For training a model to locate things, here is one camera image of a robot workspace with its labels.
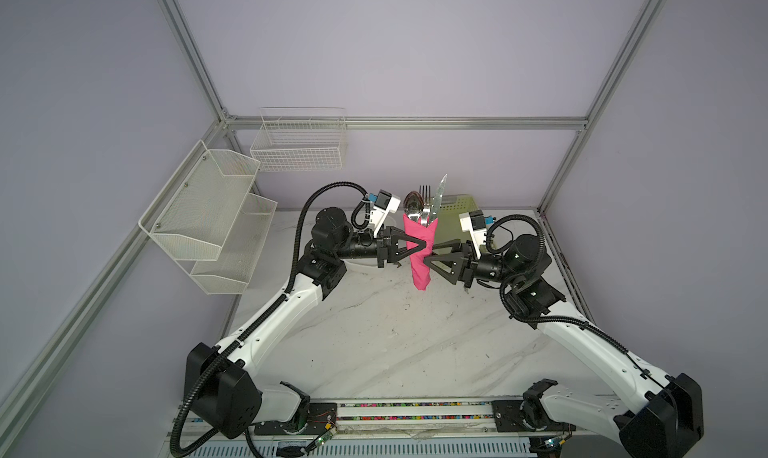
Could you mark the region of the green perforated plastic basket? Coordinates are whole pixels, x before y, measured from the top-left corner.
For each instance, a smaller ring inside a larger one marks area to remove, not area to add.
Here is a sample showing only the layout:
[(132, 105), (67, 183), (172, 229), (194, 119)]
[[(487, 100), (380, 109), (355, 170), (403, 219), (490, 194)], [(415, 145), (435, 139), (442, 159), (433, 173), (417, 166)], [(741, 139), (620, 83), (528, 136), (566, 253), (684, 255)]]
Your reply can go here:
[(438, 224), (435, 234), (435, 243), (445, 243), (452, 240), (466, 242), (470, 240), (470, 233), (461, 228), (459, 216), (479, 209), (474, 196), (471, 194), (446, 195), (442, 199), (438, 212)]

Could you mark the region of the spoon with teal handle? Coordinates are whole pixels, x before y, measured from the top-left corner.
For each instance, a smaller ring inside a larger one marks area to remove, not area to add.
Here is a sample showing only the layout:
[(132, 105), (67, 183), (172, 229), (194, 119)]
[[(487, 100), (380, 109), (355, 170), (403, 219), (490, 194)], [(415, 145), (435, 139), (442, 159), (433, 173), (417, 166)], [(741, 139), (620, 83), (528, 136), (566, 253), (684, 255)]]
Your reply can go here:
[(424, 210), (424, 200), (421, 193), (417, 190), (410, 191), (403, 202), (406, 217), (419, 223)]

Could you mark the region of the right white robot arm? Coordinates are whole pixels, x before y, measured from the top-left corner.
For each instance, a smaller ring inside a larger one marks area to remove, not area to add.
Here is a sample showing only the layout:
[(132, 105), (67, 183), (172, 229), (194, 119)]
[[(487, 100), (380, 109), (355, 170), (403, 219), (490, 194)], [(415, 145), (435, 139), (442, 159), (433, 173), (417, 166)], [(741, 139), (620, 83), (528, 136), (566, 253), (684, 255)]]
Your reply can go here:
[(619, 443), (632, 457), (683, 457), (702, 439), (700, 385), (643, 360), (568, 302), (543, 277), (551, 258), (542, 236), (522, 234), (500, 249), (454, 243), (424, 262), (453, 284), (498, 284), (511, 319), (559, 343), (613, 392), (600, 398), (541, 379), (523, 394), (521, 425), (536, 431), (573, 425)]

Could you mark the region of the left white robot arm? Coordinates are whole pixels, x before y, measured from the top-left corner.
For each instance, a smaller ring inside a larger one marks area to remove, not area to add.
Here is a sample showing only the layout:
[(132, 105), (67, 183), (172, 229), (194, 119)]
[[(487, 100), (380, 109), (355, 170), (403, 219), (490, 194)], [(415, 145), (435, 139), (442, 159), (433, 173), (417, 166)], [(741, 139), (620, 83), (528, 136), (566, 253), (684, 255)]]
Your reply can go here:
[(341, 282), (349, 258), (373, 258), (378, 266), (426, 250), (423, 238), (374, 223), (358, 230), (338, 207), (321, 210), (296, 272), (259, 311), (213, 346), (200, 343), (186, 359), (184, 395), (172, 434), (180, 437), (189, 414), (210, 425), (206, 438), (237, 438), (255, 421), (302, 428), (308, 396), (287, 382), (260, 385), (257, 374), (275, 346)]

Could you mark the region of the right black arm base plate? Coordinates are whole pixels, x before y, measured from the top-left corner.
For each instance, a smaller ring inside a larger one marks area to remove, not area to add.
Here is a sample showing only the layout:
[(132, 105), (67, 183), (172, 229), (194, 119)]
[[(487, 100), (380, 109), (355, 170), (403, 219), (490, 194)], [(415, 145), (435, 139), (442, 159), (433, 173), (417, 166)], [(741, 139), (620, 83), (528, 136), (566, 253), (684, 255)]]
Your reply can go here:
[(492, 414), (498, 432), (572, 432), (575, 428), (550, 418), (543, 406), (524, 399), (493, 400)]

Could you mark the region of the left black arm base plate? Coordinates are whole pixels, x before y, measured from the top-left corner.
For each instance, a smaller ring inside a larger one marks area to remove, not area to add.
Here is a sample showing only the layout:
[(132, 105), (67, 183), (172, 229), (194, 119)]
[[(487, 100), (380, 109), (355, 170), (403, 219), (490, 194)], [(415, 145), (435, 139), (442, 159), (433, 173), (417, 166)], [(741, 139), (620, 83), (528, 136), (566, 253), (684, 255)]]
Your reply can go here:
[(335, 402), (310, 402), (306, 420), (301, 428), (294, 428), (291, 423), (277, 421), (256, 422), (251, 431), (257, 436), (319, 435), (328, 424), (336, 421), (338, 404)]

